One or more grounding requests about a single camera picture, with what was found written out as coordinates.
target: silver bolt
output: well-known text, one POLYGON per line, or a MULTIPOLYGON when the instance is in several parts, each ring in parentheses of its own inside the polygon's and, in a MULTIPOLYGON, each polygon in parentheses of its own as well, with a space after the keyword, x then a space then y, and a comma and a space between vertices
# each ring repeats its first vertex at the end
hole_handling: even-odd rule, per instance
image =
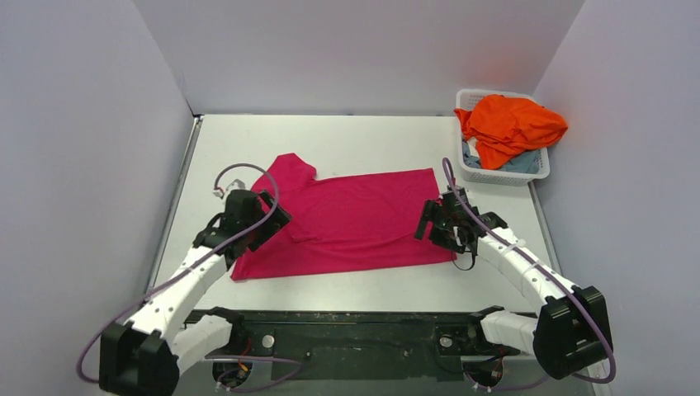
POLYGON ((444 348, 449 348, 452 346, 452 339, 450 337, 440 337, 440 345, 444 348))
POLYGON ((263 347, 270 349, 270 348, 272 348, 273 345, 275 345, 275 337, 268 334, 262 338, 262 346, 263 347))

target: white plastic basket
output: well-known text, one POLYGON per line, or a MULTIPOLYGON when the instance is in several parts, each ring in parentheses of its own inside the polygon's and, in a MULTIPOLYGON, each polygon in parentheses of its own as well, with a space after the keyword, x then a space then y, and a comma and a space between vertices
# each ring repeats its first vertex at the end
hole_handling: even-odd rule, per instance
MULTIPOLYGON (((458 109, 474 110, 476 103, 479 103, 487 95, 499 94, 505 97, 526 97, 531 101, 535 101, 529 95, 514 92, 487 91, 485 89, 462 89, 457 93, 458 109)), ((518 173, 506 171, 491 171, 489 169, 479 169, 476 167, 468 167, 464 163, 464 153, 462 152, 462 134, 461 125, 458 119, 455 119, 455 130, 457 133, 457 157, 459 158, 460 170, 462 178, 467 182, 503 184, 506 186, 525 186, 534 179, 544 179, 549 176, 549 158, 545 148, 540 148, 540 154, 537 156, 537 165, 539 171, 537 173, 518 173)))

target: tabletop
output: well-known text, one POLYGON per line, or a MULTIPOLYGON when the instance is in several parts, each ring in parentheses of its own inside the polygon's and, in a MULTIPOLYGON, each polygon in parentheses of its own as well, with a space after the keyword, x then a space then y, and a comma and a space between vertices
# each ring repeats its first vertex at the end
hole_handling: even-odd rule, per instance
MULTIPOLYGON (((296 153, 316 167, 319 180, 379 172, 432 168, 446 190, 442 158, 457 165, 460 134, 452 117, 356 115, 206 115, 193 137, 174 202, 172 224, 152 283, 169 278, 182 262, 197 232, 223 203, 211 194, 218 172, 232 163, 267 168, 279 154, 296 153)), ((222 181, 238 178, 251 186, 253 169, 235 169, 222 181)), ((496 186, 459 179, 481 212, 494 211, 547 265, 546 241, 536 202, 527 186, 496 186)), ((471 264, 471 256, 457 264, 471 264)), ((501 305, 532 312, 527 301, 490 264, 477 258, 472 271, 451 262, 382 270, 233 282, 221 277, 197 305, 248 310, 474 312, 501 305)))

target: orange cloth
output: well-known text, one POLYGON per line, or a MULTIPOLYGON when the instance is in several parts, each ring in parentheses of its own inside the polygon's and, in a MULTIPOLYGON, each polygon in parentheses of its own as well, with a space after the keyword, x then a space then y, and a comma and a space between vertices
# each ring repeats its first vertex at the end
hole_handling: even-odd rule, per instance
POLYGON ((484 169, 498 169, 523 151, 558 142, 569 126, 561 115, 523 97, 488 95, 473 111, 455 109, 465 140, 476 137, 484 169))

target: white wall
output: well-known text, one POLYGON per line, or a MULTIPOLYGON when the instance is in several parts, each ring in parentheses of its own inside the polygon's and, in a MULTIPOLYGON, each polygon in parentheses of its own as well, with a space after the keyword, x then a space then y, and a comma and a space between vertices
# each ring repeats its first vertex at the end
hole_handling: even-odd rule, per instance
POLYGON ((583 0, 138 0, 198 113, 451 114, 532 93, 583 0))
POLYGON ((192 115, 132 2, 0 0, 0 122, 0 394, 97 394, 75 360, 144 289, 192 115))
POLYGON ((700 2, 587 1, 535 96, 570 130, 537 185, 562 271, 606 296, 615 394, 698 394, 700 2))

